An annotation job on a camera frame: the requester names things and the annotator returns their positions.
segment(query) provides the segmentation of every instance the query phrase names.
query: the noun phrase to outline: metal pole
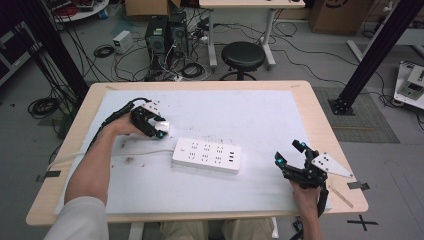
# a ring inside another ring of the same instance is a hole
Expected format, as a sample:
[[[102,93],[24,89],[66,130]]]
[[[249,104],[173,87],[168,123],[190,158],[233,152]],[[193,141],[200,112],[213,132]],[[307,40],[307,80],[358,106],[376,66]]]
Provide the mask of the metal pole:
[[[423,6],[424,0],[398,3],[342,93],[336,100],[329,100],[334,114],[348,114],[359,93]]]

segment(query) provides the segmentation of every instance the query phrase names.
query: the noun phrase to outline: black metal frame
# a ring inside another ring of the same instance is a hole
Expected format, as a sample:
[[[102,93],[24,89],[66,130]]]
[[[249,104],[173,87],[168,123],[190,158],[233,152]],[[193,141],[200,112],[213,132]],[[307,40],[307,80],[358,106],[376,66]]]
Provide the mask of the black metal frame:
[[[21,11],[31,33],[41,42],[69,84],[77,98],[77,106],[81,106],[89,87],[63,44],[59,33],[54,29],[43,3],[41,0],[16,0],[15,4]]]
[[[393,10],[391,17],[382,26],[380,33],[353,73],[337,99],[329,100],[333,113],[347,115],[359,93],[368,83],[377,68],[386,58],[408,25],[424,6],[424,0],[402,0]]]

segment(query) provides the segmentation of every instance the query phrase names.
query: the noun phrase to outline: electronic device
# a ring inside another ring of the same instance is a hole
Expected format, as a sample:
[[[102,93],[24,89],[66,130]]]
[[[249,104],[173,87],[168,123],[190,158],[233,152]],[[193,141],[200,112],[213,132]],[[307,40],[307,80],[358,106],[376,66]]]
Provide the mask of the electronic device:
[[[238,146],[178,139],[172,155],[176,165],[237,174],[240,170],[241,148]]]
[[[168,16],[152,16],[145,34],[151,69],[169,69],[172,65],[172,35]]]
[[[188,56],[188,33],[187,33],[187,13],[185,11],[173,12],[169,19],[169,25],[174,44],[174,56],[184,58]]]
[[[299,169],[287,164],[287,160],[277,152],[275,154],[275,165],[281,169],[284,178],[300,185],[301,188],[321,187],[319,200],[317,203],[318,217],[322,215],[328,198],[327,173],[334,173],[345,177],[353,177],[353,174],[341,166],[336,160],[327,153],[319,154],[306,145],[294,140],[292,143],[300,153],[305,153],[305,164],[303,169]],[[303,228],[299,230],[291,239],[296,240],[303,235]]]
[[[124,30],[113,39],[113,44],[117,53],[124,54],[134,45],[134,42],[131,33]]]
[[[90,1],[75,1],[75,6],[78,8],[80,12],[91,12],[94,10],[94,0]]]
[[[143,100],[144,103],[134,108],[134,102],[139,100]],[[131,123],[140,131],[142,131],[146,136],[162,139],[168,134],[169,122],[167,122],[165,118],[161,116],[159,111],[159,102],[153,102],[152,100],[146,98],[136,98],[129,101],[125,106],[112,113],[108,118],[106,118],[106,120],[103,121],[99,127],[99,130],[97,130],[96,135],[94,135],[94,138],[91,140],[91,143],[87,148],[87,152],[96,141],[99,132],[106,125],[128,113],[130,113]],[[154,119],[156,121],[155,126],[149,122],[150,119]]]
[[[45,3],[50,10],[55,10],[72,4],[72,2],[69,0],[45,0]]]
[[[424,93],[424,67],[415,65],[397,93],[418,100]]]

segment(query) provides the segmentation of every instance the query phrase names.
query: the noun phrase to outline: computer tower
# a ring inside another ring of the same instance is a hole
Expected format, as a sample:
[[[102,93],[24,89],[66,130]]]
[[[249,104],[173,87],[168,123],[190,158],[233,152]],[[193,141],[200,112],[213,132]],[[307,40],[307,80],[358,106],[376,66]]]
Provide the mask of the computer tower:
[[[188,57],[187,13],[185,11],[173,12],[169,19],[169,25],[175,45],[174,56],[176,58]]]
[[[169,69],[172,65],[172,36],[168,16],[152,16],[145,34],[153,70]]]

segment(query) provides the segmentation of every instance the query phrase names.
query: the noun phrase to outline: gray carpet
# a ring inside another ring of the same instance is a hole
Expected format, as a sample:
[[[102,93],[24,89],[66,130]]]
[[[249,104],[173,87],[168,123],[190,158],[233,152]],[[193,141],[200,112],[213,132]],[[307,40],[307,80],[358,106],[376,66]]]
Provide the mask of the gray carpet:
[[[399,139],[368,94],[356,98],[352,106],[355,116],[334,115],[328,99],[336,99],[342,90],[342,88],[314,88],[315,95],[339,142],[399,143]]]

